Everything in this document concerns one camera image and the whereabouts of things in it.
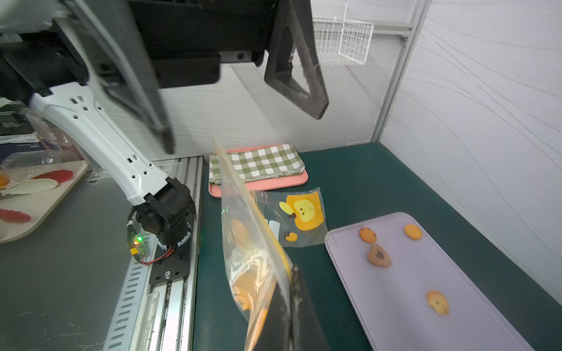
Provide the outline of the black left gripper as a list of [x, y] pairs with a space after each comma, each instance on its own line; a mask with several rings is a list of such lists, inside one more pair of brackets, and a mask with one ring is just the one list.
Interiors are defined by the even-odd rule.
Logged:
[[329, 106], [309, 1], [75, 1], [74, 16], [105, 94], [168, 154], [160, 87], [214, 84], [222, 64], [259, 67], [268, 48], [267, 85], [316, 120]]

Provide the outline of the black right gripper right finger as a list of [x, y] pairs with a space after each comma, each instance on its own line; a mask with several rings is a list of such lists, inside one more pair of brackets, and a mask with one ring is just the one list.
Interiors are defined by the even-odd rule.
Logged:
[[291, 269], [291, 279], [293, 350], [329, 350], [306, 280], [298, 266]]

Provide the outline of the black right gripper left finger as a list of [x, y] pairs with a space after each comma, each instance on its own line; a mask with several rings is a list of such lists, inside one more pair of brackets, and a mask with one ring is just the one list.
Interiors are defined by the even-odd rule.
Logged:
[[291, 315], [281, 294], [275, 290], [267, 310], [267, 316], [258, 338], [258, 351], [283, 351], [290, 346]]

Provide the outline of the resealable bag table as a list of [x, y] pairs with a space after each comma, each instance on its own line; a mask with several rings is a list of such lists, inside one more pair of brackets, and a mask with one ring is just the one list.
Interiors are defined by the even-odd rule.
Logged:
[[225, 273], [233, 300], [247, 320], [244, 349], [258, 350], [275, 285], [291, 315], [291, 264], [226, 150], [220, 143], [215, 148], [221, 175]]

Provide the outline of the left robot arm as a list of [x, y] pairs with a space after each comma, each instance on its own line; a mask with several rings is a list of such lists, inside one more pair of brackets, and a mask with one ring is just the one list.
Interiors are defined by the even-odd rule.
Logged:
[[157, 169], [104, 111], [102, 95], [175, 151], [162, 89], [218, 82], [222, 64], [264, 65], [265, 82], [313, 118], [329, 105], [309, 1], [3, 1], [1, 96], [70, 136], [121, 187], [168, 249], [196, 214], [190, 190]]

